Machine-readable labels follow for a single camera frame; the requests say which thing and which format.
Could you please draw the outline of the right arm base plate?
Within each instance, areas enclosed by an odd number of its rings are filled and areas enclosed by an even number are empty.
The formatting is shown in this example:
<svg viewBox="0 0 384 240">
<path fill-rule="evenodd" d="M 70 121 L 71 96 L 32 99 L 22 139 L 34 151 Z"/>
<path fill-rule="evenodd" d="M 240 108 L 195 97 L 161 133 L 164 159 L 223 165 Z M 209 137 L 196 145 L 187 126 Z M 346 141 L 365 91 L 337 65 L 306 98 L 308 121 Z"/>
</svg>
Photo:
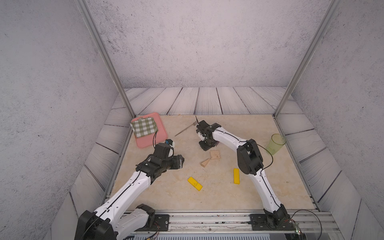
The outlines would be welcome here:
<svg viewBox="0 0 384 240">
<path fill-rule="evenodd" d="M 251 214 L 250 221 L 253 231 L 295 231 L 296 227 L 287 218 L 277 219 L 265 214 Z"/>
</svg>

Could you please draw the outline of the wooden triangle block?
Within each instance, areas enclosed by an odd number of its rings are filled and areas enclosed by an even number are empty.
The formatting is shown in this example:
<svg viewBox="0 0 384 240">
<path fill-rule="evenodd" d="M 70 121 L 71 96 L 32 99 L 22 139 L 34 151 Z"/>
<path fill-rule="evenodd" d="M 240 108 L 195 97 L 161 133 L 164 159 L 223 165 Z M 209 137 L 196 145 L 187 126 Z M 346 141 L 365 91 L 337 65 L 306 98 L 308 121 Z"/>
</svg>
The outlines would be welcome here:
<svg viewBox="0 0 384 240">
<path fill-rule="evenodd" d="M 208 165 L 208 163 L 210 162 L 210 160 L 211 160 L 211 159 L 206 159 L 205 161 L 201 162 L 200 165 L 201 165 L 203 168 L 205 168 L 205 167 Z"/>
</svg>

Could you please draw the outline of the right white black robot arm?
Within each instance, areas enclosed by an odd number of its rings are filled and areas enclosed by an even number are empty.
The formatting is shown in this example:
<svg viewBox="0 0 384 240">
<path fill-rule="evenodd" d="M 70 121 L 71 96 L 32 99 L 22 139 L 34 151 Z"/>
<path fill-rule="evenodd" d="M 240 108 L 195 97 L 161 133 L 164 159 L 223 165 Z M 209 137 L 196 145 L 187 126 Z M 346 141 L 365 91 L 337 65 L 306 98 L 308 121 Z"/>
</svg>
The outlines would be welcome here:
<svg viewBox="0 0 384 240">
<path fill-rule="evenodd" d="M 255 140 L 242 139 L 232 135 L 221 125 L 217 123 L 209 125 L 206 121 L 198 122 L 197 134 L 201 138 L 199 145 L 204 151 L 221 143 L 236 152 L 239 170 L 252 179 L 262 200 L 266 224 L 269 228 L 276 230 L 291 218 L 267 179 L 266 167 L 259 150 L 260 145 Z"/>
</svg>

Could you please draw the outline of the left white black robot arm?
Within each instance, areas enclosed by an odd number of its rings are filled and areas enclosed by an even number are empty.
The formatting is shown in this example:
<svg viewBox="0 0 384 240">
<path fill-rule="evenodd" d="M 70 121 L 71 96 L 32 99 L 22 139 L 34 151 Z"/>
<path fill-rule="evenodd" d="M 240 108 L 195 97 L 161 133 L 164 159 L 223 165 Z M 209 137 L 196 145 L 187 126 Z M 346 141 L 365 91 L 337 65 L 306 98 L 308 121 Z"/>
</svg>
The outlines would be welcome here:
<svg viewBox="0 0 384 240">
<path fill-rule="evenodd" d="M 126 184 L 107 202 L 94 212 L 84 211 L 79 217 L 75 240 L 126 240 L 137 230 L 160 230 L 156 223 L 156 211 L 145 205 L 138 205 L 132 213 L 124 215 L 139 195 L 148 189 L 156 178 L 167 170 L 183 167 L 182 155 L 149 155 L 137 165 Z"/>
</svg>

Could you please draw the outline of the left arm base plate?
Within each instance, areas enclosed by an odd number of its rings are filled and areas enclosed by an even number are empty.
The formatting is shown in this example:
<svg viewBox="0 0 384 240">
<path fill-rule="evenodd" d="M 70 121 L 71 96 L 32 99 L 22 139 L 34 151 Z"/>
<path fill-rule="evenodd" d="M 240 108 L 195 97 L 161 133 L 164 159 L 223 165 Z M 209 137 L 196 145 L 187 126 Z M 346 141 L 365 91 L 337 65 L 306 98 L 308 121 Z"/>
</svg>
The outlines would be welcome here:
<svg viewBox="0 0 384 240">
<path fill-rule="evenodd" d="M 155 214 L 150 224 L 142 228 L 144 232 L 167 232 L 169 230 L 170 215 Z"/>
</svg>

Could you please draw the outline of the wooden rectangular block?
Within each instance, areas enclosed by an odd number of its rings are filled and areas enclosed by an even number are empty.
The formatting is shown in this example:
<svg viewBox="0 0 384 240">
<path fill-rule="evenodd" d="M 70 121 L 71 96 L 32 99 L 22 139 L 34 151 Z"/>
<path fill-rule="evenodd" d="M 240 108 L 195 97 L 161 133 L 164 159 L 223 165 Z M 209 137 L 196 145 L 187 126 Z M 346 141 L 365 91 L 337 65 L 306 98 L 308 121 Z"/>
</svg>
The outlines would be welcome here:
<svg viewBox="0 0 384 240">
<path fill-rule="evenodd" d="M 220 155 L 211 155 L 211 160 L 218 160 L 220 158 Z"/>
<path fill-rule="evenodd" d="M 218 150 L 210 151 L 210 155 L 220 155 L 220 151 Z"/>
</svg>

